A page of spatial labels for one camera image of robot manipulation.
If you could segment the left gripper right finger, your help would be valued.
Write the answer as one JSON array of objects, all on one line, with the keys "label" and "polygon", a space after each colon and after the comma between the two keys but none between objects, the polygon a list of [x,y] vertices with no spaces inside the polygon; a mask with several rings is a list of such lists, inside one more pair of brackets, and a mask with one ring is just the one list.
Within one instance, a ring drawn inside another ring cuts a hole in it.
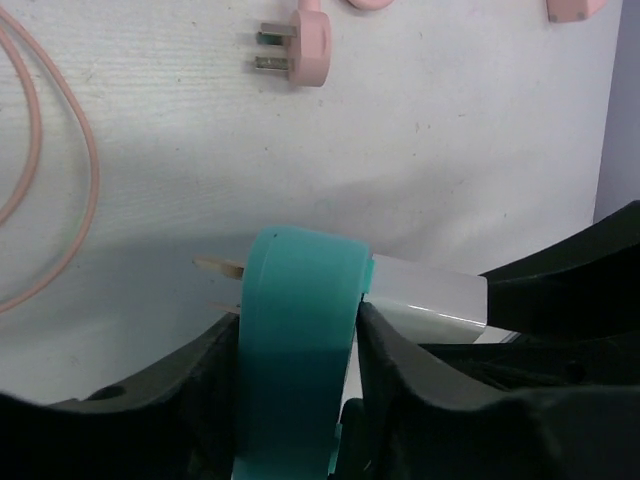
[{"label": "left gripper right finger", "polygon": [[357,317],[363,396],[344,412],[348,479],[635,479],[639,335],[418,345]]}]

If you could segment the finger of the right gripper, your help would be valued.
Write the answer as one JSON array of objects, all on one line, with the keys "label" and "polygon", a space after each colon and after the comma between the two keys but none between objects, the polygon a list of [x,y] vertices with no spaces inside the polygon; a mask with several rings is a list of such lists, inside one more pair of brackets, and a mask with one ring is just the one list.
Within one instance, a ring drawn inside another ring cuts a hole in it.
[{"label": "finger of the right gripper", "polygon": [[639,202],[483,274],[488,325],[545,340],[639,328]]}]

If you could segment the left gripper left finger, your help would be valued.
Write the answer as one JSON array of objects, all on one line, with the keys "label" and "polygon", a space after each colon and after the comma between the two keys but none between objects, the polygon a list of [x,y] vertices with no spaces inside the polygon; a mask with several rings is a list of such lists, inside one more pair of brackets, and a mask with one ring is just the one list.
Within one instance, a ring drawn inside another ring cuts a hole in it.
[{"label": "left gripper left finger", "polygon": [[85,400],[1,397],[4,479],[229,479],[239,318]]}]

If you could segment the white charger plug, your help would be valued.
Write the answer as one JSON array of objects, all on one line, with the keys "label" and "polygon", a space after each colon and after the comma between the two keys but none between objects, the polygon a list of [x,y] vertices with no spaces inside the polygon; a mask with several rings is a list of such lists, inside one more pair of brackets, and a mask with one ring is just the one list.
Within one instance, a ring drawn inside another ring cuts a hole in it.
[{"label": "white charger plug", "polygon": [[488,325],[488,283],[383,255],[373,257],[364,300],[416,344],[506,343],[514,332]]}]

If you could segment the teal triangular socket adapter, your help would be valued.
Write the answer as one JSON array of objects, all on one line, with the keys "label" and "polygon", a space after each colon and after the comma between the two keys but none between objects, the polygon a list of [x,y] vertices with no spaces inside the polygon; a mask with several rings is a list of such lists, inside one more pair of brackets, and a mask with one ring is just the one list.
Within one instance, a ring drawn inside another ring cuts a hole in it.
[{"label": "teal triangular socket adapter", "polygon": [[194,263],[242,282],[233,478],[328,478],[357,312],[371,284],[368,245],[275,226],[258,234],[245,264]]}]

